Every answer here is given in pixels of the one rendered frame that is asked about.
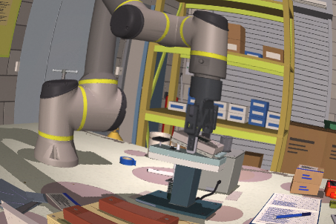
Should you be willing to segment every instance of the yellow ring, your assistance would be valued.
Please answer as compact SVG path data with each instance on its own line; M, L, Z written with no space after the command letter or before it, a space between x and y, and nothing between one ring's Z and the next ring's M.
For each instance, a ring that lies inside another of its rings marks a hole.
M165 26L165 31L164 31L164 33L163 33L163 35L162 35L162 37L160 37L157 41L156 41L156 43L157 42L161 42L165 37L166 37L166 34L168 34L168 31L169 31L169 27L170 27L170 20L169 20L169 17L168 17L168 15L166 15L166 13L164 13L164 16L165 16L165 18L166 18L166 26Z
M73 140L73 136L54 136L51 134L46 134L41 131L38 131L38 135L44 137L45 139L51 139L51 140L56 140L60 142L68 142Z
M124 1L123 3L121 3L120 5L118 5L118 7L115 9L117 10L119 7L121 7L122 5L124 4L127 4L128 2L131 2L131 1L139 1L139 0L127 0L127 1Z
M83 95L83 117L82 117L82 121L80 122L80 126L77 129L77 131L80 131L84 125L85 125L85 120L87 119L87 94L85 93L85 89L82 86L79 86L80 90L82 91L82 95Z
M94 83L115 84L115 85L118 85L118 80L115 80L115 79L85 79L85 80L80 80L78 83L80 85L83 85L83 84L94 84Z
M191 16L186 17L184 20L182 20L181 25L180 25L180 37L181 40L184 42L184 44L188 47L190 47L190 45L188 45L188 43L186 42L186 40L184 39L184 34L182 33L182 28L184 27L184 23L186 22L187 19L189 19Z
M204 56L204 57L208 57L208 58L213 58L213 59L219 59L222 61L227 62L228 58L226 56L222 56L220 54L216 54L216 53L209 53L209 52L204 52L204 51L199 51L199 50L192 50L190 52L191 55L197 55L197 56Z

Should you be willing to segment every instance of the work surface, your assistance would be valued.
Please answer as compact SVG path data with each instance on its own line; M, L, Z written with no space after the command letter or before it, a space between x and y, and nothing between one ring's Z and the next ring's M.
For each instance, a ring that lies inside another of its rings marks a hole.
M97 202L100 198L116 195L142 207L180 217L194 223L250 223L273 193L289 194L293 175L275 174L259 168L243 166L239 188L231 195L214 194L205 200L221 202L222 208L208 220L169 213L135 201L137 197L153 191L166 191L166 179L170 177L150 174L148 168L173 171L173 164L145 157L146 148L121 143L98 134L76 131L74 142L79 164L74 168L57 168L36 161L34 147L38 137L38 124L0 125L0 179L4 179L23 191L39 193L71 194L80 205ZM132 157L136 166L119 164L121 156ZM320 188L325 187L326 179ZM198 191L197 196L207 194ZM323 198L321 224L333 223L331 214L336 209L329 208L329 198ZM60 210L51 204L40 206L27 212L46 219L48 214ZM0 209L0 224L5 224Z

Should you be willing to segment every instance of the pen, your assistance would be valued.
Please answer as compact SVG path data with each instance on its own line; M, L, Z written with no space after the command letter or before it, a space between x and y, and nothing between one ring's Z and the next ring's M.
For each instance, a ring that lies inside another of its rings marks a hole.
M311 212L306 213L299 213L299 214L285 214L285 215L278 215L276 216L277 219L283 219L283 218L292 218L292 217L305 217L311 215Z

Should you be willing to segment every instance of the blue tape roll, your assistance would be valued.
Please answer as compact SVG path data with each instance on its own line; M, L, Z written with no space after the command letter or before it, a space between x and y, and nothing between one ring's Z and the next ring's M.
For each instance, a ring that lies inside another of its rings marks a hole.
M120 157L120 164L123 165L136 165L136 161L130 157Z

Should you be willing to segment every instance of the round container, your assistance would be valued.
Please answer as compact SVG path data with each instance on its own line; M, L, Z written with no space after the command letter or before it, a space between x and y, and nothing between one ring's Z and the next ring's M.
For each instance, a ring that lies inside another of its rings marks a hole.
M149 146L156 145L156 144L160 143L158 141L153 140L154 137L158 137L158 136L171 139L171 135L168 134L168 133L159 132L159 131L152 131L152 132L150 132L150 135L149 135ZM166 142L162 142L162 145L169 145L170 146L170 140L168 140Z

